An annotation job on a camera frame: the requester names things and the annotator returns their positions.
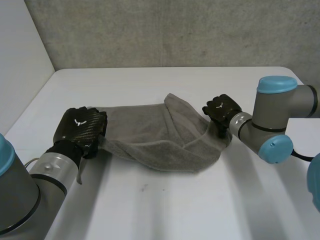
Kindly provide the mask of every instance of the white table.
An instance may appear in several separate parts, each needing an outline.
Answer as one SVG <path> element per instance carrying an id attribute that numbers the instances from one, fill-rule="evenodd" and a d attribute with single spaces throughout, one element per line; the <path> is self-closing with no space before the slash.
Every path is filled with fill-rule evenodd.
<path id="1" fill-rule="evenodd" d="M 224 93 L 252 114 L 258 81 L 268 75 L 296 77 L 283 67 L 60 70 L 6 138 L 25 163 L 52 146 L 68 108 L 158 104 L 168 93 L 202 115 L 205 103 Z M 290 120 L 287 134 L 299 153 L 320 151 L 319 124 Z M 87 164 L 83 185 L 74 182 L 46 240 L 318 240 L 320 213 L 307 190 L 307 168 L 294 157 L 267 164 L 235 137 L 199 174 L 100 155 Z"/>

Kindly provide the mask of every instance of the black ring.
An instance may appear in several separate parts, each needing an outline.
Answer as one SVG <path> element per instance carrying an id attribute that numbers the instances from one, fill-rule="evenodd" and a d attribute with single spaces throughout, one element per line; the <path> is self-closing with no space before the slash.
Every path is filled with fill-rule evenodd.
<path id="1" fill-rule="evenodd" d="M 33 206 L 33 208 L 28 212 L 27 215 L 25 215 L 20 221 L 18 221 L 17 223 L 13 224 L 12 226 L 9 226 L 7 227 L 6 229 L 4 230 L 1 230 L 0 231 L 0 235 L 3 235 L 3 234 L 7 234 L 11 231 L 13 231 L 14 229 L 18 228 L 19 226 L 21 226 L 22 224 L 24 224 L 37 210 L 40 202 L 41 202 L 41 192 L 40 192 L 40 188 L 38 187 L 38 198 Z"/>
<path id="2" fill-rule="evenodd" d="M 246 125 L 246 123 L 252 121 L 252 118 L 246 120 L 240 127 L 239 127 L 239 130 L 238 130 L 238 139 L 241 141 L 240 139 L 240 132 L 241 132 L 241 129 L 244 127 L 244 125 Z"/>
<path id="3" fill-rule="evenodd" d="M 48 181 L 48 182 L 56 185 L 58 188 L 60 188 L 61 191 L 64 193 L 64 196 L 67 195 L 66 187 L 61 182 L 59 182 L 57 179 L 54 179 L 51 176 L 47 176 L 47 175 L 43 175 L 43 174 L 31 174 L 31 177 L 33 179 L 42 179 L 42 180 Z"/>
<path id="4" fill-rule="evenodd" d="M 318 94 L 317 94 L 317 90 L 311 86 L 311 85 L 307 85 L 312 93 L 313 93 L 313 107 L 311 109 L 311 112 L 309 113 L 309 115 L 307 116 L 307 118 L 310 118 L 317 110 L 317 107 L 318 107 Z"/>
<path id="5" fill-rule="evenodd" d="M 286 127 L 284 127 L 284 128 L 265 128 L 265 127 L 256 125 L 253 122 L 251 124 L 252 124 L 252 127 L 256 128 L 256 129 L 259 129 L 259 130 L 265 131 L 265 132 L 270 132 L 270 133 L 282 133 L 282 132 L 285 132 L 287 129 Z"/>

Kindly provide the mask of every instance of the towel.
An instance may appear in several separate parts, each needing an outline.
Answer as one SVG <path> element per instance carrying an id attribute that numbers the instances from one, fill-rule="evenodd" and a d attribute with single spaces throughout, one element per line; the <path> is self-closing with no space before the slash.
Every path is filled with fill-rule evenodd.
<path id="1" fill-rule="evenodd" d="M 161 104 L 96 108 L 108 116 L 99 149 L 160 171 L 206 169 L 232 139 L 219 138 L 214 122 L 171 93 Z"/>

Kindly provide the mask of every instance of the cloth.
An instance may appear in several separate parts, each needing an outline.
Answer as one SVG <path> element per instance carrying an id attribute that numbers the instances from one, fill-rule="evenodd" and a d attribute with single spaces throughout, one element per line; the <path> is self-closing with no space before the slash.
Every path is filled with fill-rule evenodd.
<path id="1" fill-rule="evenodd" d="M 100 149 L 160 171 L 203 170 L 232 139 L 218 138 L 212 121 L 171 93 L 162 104 L 96 108 L 108 117 Z"/>

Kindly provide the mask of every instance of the black cable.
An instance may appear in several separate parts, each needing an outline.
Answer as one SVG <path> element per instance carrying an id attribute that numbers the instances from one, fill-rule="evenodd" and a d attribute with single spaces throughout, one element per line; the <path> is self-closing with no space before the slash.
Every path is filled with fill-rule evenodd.
<path id="1" fill-rule="evenodd" d="M 291 155 L 296 157 L 296 158 L 299 158 L 301 160 L 307 161 L 307 162 L 311 162 L 311 160 L 314 159 L 314 156 L 303 156 L 303 155 L 300 155 L 294 149 L 293 149 Z"/>

